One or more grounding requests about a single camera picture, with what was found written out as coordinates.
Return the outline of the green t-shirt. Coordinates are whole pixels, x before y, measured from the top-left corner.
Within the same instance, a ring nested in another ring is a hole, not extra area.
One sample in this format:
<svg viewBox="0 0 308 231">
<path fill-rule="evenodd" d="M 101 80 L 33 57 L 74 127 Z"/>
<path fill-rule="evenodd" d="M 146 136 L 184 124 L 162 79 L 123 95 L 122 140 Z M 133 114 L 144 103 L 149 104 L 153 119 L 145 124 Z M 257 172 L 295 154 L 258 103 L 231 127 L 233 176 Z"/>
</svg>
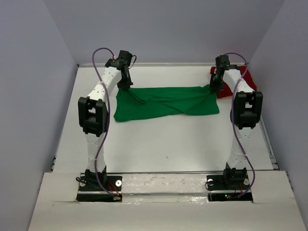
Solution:
<svg viewBox="0 0 308 231">
<path fill-rule="evenodd" d="M 116 95 L 116 122 L 165 116 L 207 116 L 219 113 L 216 94 L 209 86 L 131 88 Z"/>
</svg>

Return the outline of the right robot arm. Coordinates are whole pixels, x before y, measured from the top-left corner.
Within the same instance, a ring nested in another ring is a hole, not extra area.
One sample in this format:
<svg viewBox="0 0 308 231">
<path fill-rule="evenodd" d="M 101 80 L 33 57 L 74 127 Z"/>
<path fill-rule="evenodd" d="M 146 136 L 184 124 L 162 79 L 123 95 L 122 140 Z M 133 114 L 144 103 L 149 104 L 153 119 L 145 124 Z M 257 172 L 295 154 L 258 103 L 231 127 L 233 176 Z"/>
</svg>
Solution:
<svg viewBox="0 0 308 231">
<path fill-rule="evenodd" d="M 245 73 L 239 67 L 231 64 L 229 54 L 223 54 L 215 59 L 216 69 L 211 74 L 209 89 L 218 93 L 227 85 L 231 90 L 230 121 L 233 130 L 231 153 L 221 175 L 209 175 L 205 183 L 209 191 L 228 191 L 238 187 L 242 194 L 247 193 L 255 179 L 249 180 L 247 168 L 255 169 L 247 155 L 247 147 L 253 129 L 261 119 L 263 94 L 254 90 L 245 81 Z"/>
</svg>

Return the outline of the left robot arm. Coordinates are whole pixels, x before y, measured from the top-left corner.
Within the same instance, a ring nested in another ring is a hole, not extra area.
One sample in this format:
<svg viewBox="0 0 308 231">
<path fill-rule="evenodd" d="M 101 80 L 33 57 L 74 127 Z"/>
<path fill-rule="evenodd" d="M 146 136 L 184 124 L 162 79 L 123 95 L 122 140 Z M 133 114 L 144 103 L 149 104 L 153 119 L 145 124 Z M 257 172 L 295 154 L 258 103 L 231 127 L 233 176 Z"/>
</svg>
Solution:
<svg viewBox="0 0 308 231">
<path fill-rule="evenodd" d="M 77 107 L 79 126 L 86 136 L 88 150 L 88 163 L 82 183 L 110 194 L 105 188 L 108 180 L 103 155 L 111 119 L 110 94 L 116 87 L 128 90 L 133 85 L 129 67 L 134 55 L 124 50 L 117 57 L 111 53 L 112 58 L 106 62 L 103 74 L 100 74 L 95 63 L 95 54 L 102 50 L 110 51 L 108 48 L 98 48 L 92 54 L 92 64 L 99 82 L 86 97 L 79 98 Z"/>
</svg>

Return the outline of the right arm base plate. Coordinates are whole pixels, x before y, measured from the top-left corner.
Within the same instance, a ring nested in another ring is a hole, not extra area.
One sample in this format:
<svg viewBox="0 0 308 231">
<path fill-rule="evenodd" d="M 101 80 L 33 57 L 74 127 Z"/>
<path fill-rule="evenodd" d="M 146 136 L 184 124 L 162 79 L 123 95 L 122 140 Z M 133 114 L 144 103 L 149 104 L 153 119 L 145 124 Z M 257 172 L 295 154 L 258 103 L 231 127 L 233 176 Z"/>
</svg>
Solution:
<svg viewBox="0 0 308 231">
<path fill-rule="evenodd" d="M 222 175 L 207 175 L 205 189 L 209 202 L 253 201 L 248 176 L 243 180 L 225 182 Z"/>
</svg>

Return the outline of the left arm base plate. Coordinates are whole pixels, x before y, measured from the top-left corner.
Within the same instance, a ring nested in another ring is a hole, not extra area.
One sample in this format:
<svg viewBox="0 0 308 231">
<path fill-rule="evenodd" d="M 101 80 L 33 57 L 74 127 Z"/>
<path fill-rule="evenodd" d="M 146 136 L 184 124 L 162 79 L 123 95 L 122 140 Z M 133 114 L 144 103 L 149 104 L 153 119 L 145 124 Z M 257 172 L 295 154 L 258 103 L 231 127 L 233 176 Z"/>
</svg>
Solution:
<svg viewBox="0 0 308 231">
<path fill-rule="evenodd" d="M 76 177 L 79 183 L 76 200 L 78 202 L 104 202 L 113 203 L 122 201 L 121 175 L 107 175 L 107 182 L 103 190 L 96 181 L 86 181 L 84 174 Z"/>
</svg>

